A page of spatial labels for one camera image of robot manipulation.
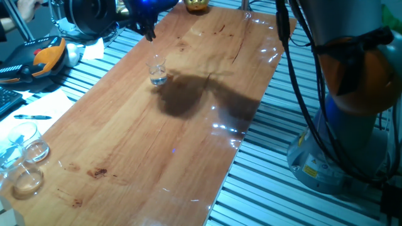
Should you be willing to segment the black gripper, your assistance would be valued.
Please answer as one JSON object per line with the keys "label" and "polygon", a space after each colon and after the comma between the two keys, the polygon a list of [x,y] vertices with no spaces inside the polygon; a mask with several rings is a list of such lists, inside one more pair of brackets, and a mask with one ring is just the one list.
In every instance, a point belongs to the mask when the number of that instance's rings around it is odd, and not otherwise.
{"label": "black gripper", "polygon": [[155,23],[158,14],[163,11],[163,1],[160,0],[125,0],[129,11],[129,25],[136,27],[138,33],[148,41],[153,41],[155,35]]}

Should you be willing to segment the person hand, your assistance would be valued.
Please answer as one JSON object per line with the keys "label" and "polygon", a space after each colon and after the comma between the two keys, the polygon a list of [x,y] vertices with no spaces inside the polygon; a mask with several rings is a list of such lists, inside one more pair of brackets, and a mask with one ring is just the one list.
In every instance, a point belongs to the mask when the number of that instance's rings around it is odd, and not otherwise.
{"label": "person hand", "polygon": [[36,10],[43,3],[42,0],[19,0],[18,11],[25,22],[29,23],[35,16]]}

